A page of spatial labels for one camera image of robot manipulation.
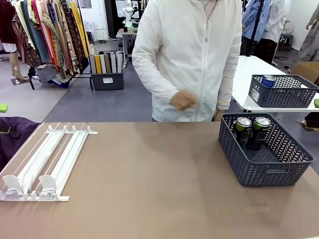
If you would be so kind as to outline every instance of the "hand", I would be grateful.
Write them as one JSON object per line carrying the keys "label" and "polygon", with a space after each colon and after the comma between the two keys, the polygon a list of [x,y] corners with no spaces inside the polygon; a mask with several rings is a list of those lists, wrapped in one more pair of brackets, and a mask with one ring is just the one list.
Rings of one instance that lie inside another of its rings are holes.
{"label": "hand", "polygon": [[226,111],[223,110],[217,110],[216,116],[215,116],[215,122],[221,122],[221,115],[226,113]]}
{"label": "hand", "polygon": [[170,104],[175,106],[179,111],[184,111],[188,108],[195,107],[197,96],[186,91],[177,92],[170,101]]}

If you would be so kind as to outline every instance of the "cardboard box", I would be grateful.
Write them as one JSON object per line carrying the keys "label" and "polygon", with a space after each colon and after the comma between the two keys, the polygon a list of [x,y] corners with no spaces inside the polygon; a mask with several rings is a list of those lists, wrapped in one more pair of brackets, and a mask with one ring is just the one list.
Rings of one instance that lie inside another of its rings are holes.
{"label": "cardboard box", "polygon": [[300,75],[319,86],[319,62],[300,62],[291,71],[292,75]]}

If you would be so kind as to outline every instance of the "gray storage bin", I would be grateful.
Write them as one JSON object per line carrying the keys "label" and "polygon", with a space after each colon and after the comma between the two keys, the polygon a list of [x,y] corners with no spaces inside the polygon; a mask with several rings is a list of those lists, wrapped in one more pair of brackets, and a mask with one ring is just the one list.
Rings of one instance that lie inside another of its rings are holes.
{"label": "gray storage bin", "polygon": [[121,73],[91,74],[96,91],[114,91],[124,89],[123,71]]}
{"label": "gray storage bin", "polygon": [[[271,120],[265,143],[259,151],[240,146],[233,134],[238,117],[254,121],[256,117]],[[219,143],[236,175],[245,187],[292,186],[315,158],[269,114],[224,114]]]}
{"label": "gray storage bin", "polygon": [[319,87],[298,75],[271,75],[273,88],[262,84],[263,75],[253,75],[249,96],[263,108],[307,108]]}

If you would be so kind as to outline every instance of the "purple cloth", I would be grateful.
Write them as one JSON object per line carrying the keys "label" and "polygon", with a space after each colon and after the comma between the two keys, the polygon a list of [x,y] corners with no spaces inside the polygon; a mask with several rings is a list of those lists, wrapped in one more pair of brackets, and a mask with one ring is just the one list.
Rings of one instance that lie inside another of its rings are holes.
{"label": "purple cloth", "polygon": [[39,123],[22,117],[0,117],[0,171],[6,166],[18,149],[30,137]]}

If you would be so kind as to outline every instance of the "blue can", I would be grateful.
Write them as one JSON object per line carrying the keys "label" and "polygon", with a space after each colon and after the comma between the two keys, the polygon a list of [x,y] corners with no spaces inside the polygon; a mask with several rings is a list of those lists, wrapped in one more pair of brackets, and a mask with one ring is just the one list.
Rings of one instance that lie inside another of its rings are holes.
{"label": "blue can", "polygon": [[272,76],[264,76],[261,84],[268,88],[273,88],[275,86],[276,80]]}

